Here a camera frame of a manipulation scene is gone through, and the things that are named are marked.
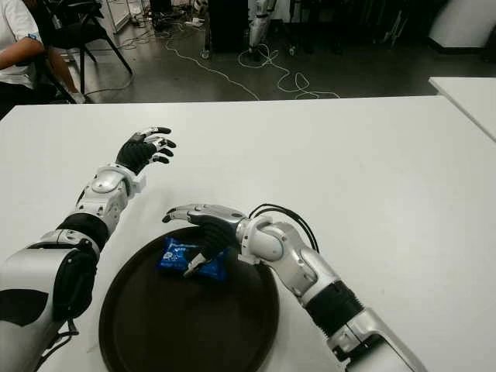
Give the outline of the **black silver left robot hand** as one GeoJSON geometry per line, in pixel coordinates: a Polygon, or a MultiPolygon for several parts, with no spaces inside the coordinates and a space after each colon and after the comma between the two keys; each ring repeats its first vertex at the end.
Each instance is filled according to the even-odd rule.
{"type": "Polygon", "coordinates": [[[120,148],[115,163],[139,175],[152,163],[170,163],[177,145],[167,135],[171,129],[149,127],[134,133],[120,148]]]}

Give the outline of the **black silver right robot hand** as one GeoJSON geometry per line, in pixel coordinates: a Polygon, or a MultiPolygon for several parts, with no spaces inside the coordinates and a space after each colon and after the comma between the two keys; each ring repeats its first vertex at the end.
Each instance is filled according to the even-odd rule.
{"type": "Polygon", "coordinates": [[[188,263],[184,277],[191,276],[199,267],[213,260],[225,248],[239,244],[238,228],[248,220],[240,211],[222,205],[189,204],[173,207],[162,218],[163,223],[184,220],[198,226],[203,233],[203,243],[188,263]]]}

